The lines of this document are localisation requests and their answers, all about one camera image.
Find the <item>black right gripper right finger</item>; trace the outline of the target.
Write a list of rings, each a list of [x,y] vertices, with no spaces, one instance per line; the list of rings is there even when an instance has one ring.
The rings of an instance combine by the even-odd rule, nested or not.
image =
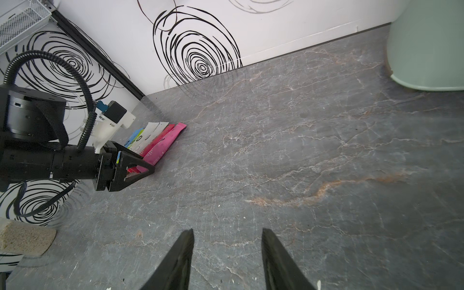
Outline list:
[[[316,290],[268,228],[262,230],[262,261],[267,290]]]

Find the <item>crimson pink toothpaste tube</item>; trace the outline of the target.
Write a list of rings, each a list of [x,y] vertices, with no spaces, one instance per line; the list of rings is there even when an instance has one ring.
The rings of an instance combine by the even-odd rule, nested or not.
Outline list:
[[[173,128],[175,127],[174,124],[169,124],[163,131],[160,133],[154,140],[151,141],[151,143],[146,146],[142,152],[140,153],[141,157],[145,157],[148,152],[167,135],[168,132],[170,132]]]

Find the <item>magenta toothpaste tube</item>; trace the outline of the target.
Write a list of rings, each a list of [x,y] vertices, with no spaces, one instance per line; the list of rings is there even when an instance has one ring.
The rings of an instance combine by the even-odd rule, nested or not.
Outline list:
[[[156,165],[163,155],[169,150],[169,147],[174,143],[177,136],[183,129],[187,127],[184,123],[175,124],[175,127],[167,133],[161,141],[159,141],[145,157],[142,157],[145,161],[152,165]]]

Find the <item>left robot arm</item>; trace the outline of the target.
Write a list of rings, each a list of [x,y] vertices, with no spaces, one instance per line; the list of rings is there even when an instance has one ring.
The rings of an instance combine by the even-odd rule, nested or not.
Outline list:
[[[1,85],[1,191],[28,180],[92,180],[116,192],[154,173],[153,165],[107,141],[100,152],[69,145],[66,100],[16,85]]]

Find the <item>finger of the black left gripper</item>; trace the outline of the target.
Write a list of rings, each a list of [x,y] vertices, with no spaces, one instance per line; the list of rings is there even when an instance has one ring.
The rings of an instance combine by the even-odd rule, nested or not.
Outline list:
[[[121,191],[155,172],[155,166],[130,150],[118,150],[109,192]]]

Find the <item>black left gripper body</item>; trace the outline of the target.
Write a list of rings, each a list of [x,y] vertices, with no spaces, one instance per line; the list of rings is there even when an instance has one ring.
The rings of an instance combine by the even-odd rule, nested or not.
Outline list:
[[[70,145],[54,151],[37,143],[7,142],[1,149],[1,191],[30,180],[92,180],[96,190],[109,189],[116,169],[117,146],[107,142],[100,153]]]

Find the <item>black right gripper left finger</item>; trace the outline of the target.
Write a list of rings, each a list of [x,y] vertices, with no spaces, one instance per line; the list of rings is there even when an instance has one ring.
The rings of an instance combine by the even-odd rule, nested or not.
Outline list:
[[[184,230],[141,290],[187,290],[195,238]]]

